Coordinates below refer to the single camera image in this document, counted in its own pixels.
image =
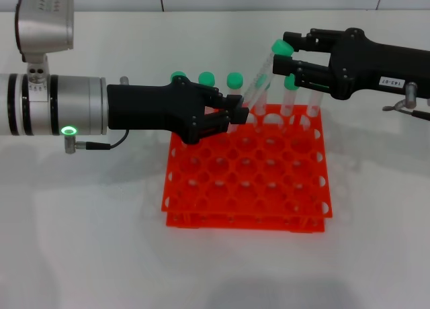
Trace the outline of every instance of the test tube rack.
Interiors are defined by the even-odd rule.
[[[305,105],[279,112],[269,104],[265,115],[193,146],[172,134],[167,226],[325,231],[333,213],[320,112],[306,128]]]

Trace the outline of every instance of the robotic arm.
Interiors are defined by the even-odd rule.
[[[104,78],[51,75],[47,54],[73,48],[73,0],[19,0],[15,35],[24,75],[0,75],[0,134],[64,134],[66,151],[109,150],[116,145],[76,142],[75,135],[113,130],[168,130],[187,144],[244,124],[240,95],[174,77],[163,87],[106,85]],[[217,112],[205,114],[205,107]]]
[[[360,89],[403,94],[403,100],[383,110],[396,110],[430,121],[430,114],[426,112],[402,109],[415,109],[417,97],[427,99],[430,105],[430,52],[377,44],[358,28],[344,32],[311,29],[306,37],[286,32],[284,41],[296,52],[331,54],[327,67],[275,55],[273,73],[294,74],[296,86],[330,93],[342,100]]]

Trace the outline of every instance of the white table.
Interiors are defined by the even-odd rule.
[[[226,75],[249,81],[285,31],[356,26],[377,42],[430,50],[429,19],[430,11],[77,13],[75,49],[51,54],[50,68],[108,83],[127,75],[135,85],[164,85],[176,70],[195,81],[208,70],[225,91]],[[0,14],[0,30],[0,73],[22,73],[12,14]],[[280,102],[281,77],[270,95]],[[132,132],[113,151],[72,156],[61,138],[2,137],[0,308],[428,307],[429,124],[381,111],[399,99],[361,91],[323,101],[334,210],[324,234],[165,227],[167,132]]]

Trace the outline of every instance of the label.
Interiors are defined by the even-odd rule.
[[[404,86],[404,79],[392,79],[390,77],[381,77],[381,79],[379,80],[379,85],[397,87],[398,89],[402,89]]]

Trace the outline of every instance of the black cable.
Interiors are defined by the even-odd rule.
[[[85,150],[111,150],[113,148],[116,148],[121,143],[123,143],[130,133],[129,130],[126,130],[125,135],[115,144],[109,144],[109,143],[100,143],[100,142],[86,142],[85,143]]]

